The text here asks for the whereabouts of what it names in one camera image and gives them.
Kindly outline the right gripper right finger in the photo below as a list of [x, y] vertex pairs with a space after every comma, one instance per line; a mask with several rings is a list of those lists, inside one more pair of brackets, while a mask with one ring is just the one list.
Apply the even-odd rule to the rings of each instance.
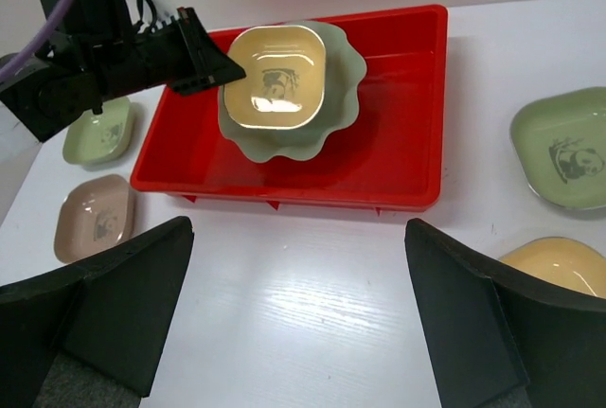
[[487, 257], [421, 219], [406, 259], [444, 407], [602, 407], [605, 302]]

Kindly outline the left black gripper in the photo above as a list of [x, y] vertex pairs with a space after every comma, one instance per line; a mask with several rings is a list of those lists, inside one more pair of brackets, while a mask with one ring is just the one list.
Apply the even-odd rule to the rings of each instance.
[[161, 84], [190, 96], [246, 78], [193, 8], [162, 21], [159, 4], [136, 3], [149, 23], [133, 22], [126, 0], [73, 0], [37, 52], [45, 64], [40, 104], [100, 105]]

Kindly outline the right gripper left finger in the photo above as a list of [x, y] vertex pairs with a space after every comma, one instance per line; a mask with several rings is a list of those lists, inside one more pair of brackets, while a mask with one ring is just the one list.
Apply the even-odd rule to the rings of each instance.
[[4, 407], [137, 407], [148, 397], [194, 241], [181, 216], [1, 289]]

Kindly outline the yellow square plate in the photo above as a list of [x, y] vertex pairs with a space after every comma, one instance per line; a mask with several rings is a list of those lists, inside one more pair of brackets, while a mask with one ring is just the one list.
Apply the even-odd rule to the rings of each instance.
[[574, 239], [535, 239], [500, 261], [543, 281], [579, 293], [605, 298], [605, 257]]
[[252, 27], [230, 45], [228, 56], [245, 78], [226, 84], [229, 116], [248, 129], [292, 130], [308, 124], [325, 96], [327, 49], [302, 25]]

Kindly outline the green scalloped bowl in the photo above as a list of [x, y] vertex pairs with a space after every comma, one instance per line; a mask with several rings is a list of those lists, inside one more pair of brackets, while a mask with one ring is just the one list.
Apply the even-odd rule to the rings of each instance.
[[307, 161], [323, 148], [331, 133], [351, 126], [359, 115], [358, 86], [367, 67], [361, 54], [349, 43], [347, 34], [336, 25], [317, 21], [291, 22], [314, 30], [327, 49], [326, 83], [323, 104], [306, 125], [292, 130], [248, 129], [238, 125], [223, 103], [223, 88], [218, 93], [219, 128], [224, 138], [234, 142], [244, 156], [265, 163], [277, 156]]

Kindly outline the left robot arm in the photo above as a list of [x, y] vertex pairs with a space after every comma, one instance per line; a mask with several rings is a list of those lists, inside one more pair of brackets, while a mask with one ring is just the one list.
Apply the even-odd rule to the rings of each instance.
[[244, 69], [206, 32], [192, 8], [166, 23], [152, 0], [151, 28], [131, 20], [126, 0], [74, 0], [60, 24], [14, 77], [1, 102], [41, 143], [105, 102], [167, 85], [181, 96], [242, 80]]

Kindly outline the red plastic bin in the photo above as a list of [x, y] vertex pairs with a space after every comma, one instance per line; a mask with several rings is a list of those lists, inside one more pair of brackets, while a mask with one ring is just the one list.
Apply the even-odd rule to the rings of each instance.
[[448, 12], [441, 5], [333, 16], [364, 57], [360, 113], [306, 162], [249, 161], [219, 128], [219, 93], [165, 90], [134, 163], [142, 192], [423, 211], [439, 196]]

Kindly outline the pink square plate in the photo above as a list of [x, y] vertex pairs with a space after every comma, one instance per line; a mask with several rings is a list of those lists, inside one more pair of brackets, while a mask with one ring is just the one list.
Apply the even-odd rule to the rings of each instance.
[[57, 221], [54, 253], [71, 264], [128, 240], [134, 229], [135, 193], [120, 175], [110, 174], [74, 188]]

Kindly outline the green square plate left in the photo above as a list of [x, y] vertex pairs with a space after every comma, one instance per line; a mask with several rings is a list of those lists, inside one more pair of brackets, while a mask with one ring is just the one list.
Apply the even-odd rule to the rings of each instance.
[[114, 162], [131, 144], [137, 115], [137, 104], [129, 98], [105, 102], [100, 115], [84, 112], [67, 130], [63, 160], [86, 169]]

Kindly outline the green square plate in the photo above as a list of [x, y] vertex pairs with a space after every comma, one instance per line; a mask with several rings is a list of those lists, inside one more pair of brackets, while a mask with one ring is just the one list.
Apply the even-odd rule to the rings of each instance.
[[100, 115], [84, 112], [67, 130], [63, 160], [86, 169], [114, 162], [131, 144], [137, 115], [137, 104], [129, 98], [105, 102]]
[[530, 188], [572, 210], [605, 206], [605, 89], [542, 98], [512, 119], [510, 139]]

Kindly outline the green square plate right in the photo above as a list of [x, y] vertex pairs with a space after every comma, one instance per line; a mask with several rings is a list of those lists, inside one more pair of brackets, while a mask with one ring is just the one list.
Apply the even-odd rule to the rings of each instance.
[[605, 89], [542, 98], [512, 119], [510, 139], [530, 188], [572, 210], [605, 206]]

